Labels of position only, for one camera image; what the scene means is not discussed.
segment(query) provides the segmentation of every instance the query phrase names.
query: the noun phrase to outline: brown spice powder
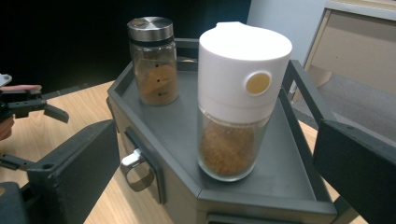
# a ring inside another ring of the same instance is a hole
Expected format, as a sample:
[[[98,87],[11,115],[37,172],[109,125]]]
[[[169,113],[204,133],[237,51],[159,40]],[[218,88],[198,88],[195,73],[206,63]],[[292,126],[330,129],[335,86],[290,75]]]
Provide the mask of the brown spice powder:
[[[240,175],[255,160],[253,128],[233,128],[210,121],[201,142],[202,160],[218,175]]]
[[[140,98],[149,105],[167,105],[177,98],[177,71],[168,64],[151,69],[139,83]]]

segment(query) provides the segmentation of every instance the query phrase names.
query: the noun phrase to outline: white dispenser cap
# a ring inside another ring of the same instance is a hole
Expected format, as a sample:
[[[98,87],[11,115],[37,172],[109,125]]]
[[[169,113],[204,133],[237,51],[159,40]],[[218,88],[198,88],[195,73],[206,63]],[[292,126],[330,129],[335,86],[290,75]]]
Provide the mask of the white dispenser cap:
[[[200,108],[235,124],[268,119],[290,59],[290,41],[270,30],[220,22],[199,42]]]

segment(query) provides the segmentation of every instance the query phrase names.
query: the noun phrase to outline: wooden table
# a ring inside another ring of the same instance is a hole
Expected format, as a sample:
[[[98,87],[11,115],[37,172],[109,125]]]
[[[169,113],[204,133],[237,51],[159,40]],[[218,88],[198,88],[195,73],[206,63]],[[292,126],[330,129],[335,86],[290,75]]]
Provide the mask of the wooden table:
[[[13,134],[0,142],[0,154],[7,153],[29,161],[38,161],[75,133],[95,122],[112,119],[106,104],[111,82],[76,91],[48,100],[70,116],[67,124],[31,112],[29,118],[16,119]],[[301,123],[308,145],[313,148],[317,131]],[[122,143],[120,152],[124,153]],[[0,182],[12,181],[22,187],[26,173],[0,168]],[[336,192],[331,190],[333,198]],[[133,192],[118,170],[107,185],[85,223],[173,223],[163,207],[155,202],[147,190]]]

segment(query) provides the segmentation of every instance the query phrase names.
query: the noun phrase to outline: silver lid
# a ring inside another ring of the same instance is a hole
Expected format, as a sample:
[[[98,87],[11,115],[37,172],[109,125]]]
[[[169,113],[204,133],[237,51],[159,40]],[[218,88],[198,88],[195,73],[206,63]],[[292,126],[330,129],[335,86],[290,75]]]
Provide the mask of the silver lid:
[[[161,41],[173,36],[173,24],[161,17],[143,17],[128,22],[128,36],[136,41]]]

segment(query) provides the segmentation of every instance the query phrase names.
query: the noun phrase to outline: metal handle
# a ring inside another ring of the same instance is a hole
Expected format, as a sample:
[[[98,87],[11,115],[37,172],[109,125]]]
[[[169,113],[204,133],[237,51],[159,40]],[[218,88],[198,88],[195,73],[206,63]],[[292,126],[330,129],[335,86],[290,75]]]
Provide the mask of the metal handle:
[[[151,185],[151,183],[154,180],[155,174],[152,171],[152,169],[149,167],[149,165],[146,165],[145,167],[142,167],[143,170],[146,170],[146,175],[143,175],[142,178],[140,178],[137,181],[133,181],[131,176],[133,174],[131,173],[134,168],[137,168],[139,165],[147,164],[146,159],[142,156],[142,152],[140,151],[139,148],[136,148],[134,150],[134,153],[131,155],[125,157],[121,161],[121,171],[125,176],[126,182],[128,183],[129,187],[133,189],[134,191],[138,192],[143,189],[146,189]],[[136,171],[137,175],[141,176],[141,173],[138,170]]]

